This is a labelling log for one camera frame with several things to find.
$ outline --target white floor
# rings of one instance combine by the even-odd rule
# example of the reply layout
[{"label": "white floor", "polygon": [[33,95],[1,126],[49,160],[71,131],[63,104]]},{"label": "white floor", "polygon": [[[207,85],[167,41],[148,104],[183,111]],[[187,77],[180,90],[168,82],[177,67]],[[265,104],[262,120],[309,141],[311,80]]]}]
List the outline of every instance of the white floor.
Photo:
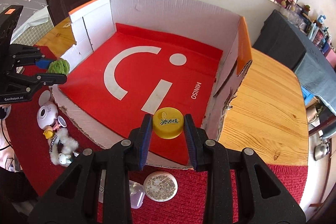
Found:
[{"label": "white floor", "polygon": [[307,220],[315,214],[316,208],[309,206],[313,203],[320,203],[327,177],[329,157],[326,156],[318,161],[315,161],[313,157],[314,148],[320,143],[318,133],[309,137],[308,177],[300,202],[300,207],[304,211]]}]

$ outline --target orange cardboard edge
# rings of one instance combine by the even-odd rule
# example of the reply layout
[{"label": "orange cardboard edge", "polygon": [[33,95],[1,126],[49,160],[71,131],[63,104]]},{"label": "orange cardboard edge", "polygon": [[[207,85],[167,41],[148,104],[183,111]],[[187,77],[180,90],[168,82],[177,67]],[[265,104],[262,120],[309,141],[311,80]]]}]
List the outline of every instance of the orange cardboard edge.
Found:
[{"label": "orange cardboard edge", "polygon": [[238,35],[237,75],[240,75],[252,60],[251,41],[244,17],[240,17]]},{"label": "orange cardboard edge", "polygon": [[87,5],[91,4],[91,3],[93,3],[93,2],[95,2],[95,1],[97,1],[97,0],[90,0],[90,1],[88,1],[87,3],[84,3],[84,4],[80,5],[80,6],[78,6],[77,8],[74,8],[73,10],[71,10],[71,11],[69,12],[69,15],[72,15],[73,13],[77,12],[78,10],[82,9],[83,7],[85,7],[85,6],[87,6]]}]

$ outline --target clear plastic container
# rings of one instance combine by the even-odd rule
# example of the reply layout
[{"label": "clear plastic container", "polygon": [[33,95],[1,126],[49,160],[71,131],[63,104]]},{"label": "clear plastic container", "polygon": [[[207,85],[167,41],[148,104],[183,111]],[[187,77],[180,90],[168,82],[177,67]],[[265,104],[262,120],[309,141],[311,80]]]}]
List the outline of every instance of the clear plastic container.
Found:
[{"label": "clear plastic container", "polygon": [[[98,201],[104,202],[104,187],[105,187],[106,170],[102,170],[100,178],[100,187]],[[142,205],[143,198],[145,197],[145,191],[143,186],[137,182],[129,181],[129,193],[131,198],[131,208],[138,209]]]}]

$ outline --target yellow round container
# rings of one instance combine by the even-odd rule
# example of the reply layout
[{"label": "yellow round container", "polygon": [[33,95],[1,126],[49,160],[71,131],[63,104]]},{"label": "yellow round container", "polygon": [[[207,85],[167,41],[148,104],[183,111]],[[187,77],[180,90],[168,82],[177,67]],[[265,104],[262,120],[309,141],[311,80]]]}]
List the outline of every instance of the yellow round container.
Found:
[{"label": "yellow round container", "polygon": [[176,108],[164,107],[153,115],[153,131],[163,139],[173,139],[183,131],[183,115]]}]

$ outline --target yellow duck toy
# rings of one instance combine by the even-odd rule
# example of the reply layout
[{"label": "yellow duck toy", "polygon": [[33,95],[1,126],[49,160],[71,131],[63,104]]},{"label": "yellow duck toy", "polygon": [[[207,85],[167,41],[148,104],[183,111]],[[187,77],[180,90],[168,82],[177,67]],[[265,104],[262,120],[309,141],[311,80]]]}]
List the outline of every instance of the yellow duck toy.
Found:
[{"label": "yellow duck toy", "polygon": [[51,126],[46,126],[43,135],[46,139],[51,139],[54,136],[53,128]]}]

